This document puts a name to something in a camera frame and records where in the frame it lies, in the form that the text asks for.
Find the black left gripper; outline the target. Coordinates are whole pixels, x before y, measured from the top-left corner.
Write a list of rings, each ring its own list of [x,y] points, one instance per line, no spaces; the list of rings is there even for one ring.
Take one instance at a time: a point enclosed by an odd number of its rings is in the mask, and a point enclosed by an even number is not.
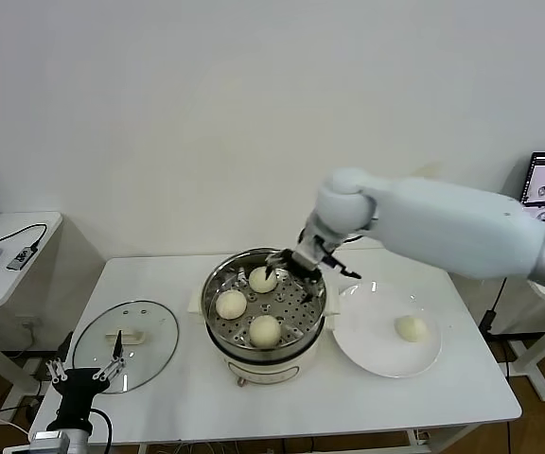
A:
[[[73,333],[69,332],[59,345],[54,357],[46,363],[54,389],[62,397],[56,418],[48,428],[92,428],[89,415],[94,397],[110,386],[108,378],[114,378],[124,367],[122,331],[117,332],[112,359],[96,368],[64,369]]]

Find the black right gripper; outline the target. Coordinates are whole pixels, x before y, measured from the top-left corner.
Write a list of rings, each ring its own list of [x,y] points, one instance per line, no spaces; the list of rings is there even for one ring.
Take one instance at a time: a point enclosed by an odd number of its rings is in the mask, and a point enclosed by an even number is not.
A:
[[[281,250],[271,253],[266,258],[265,276],[270,277],[273,272],[281,268],[289,271],[294,277],[301,280],[304,297],[302,304],[316,302],[324,290],[324,279],[317,267],[304,264],[293,256],[293,250]]]

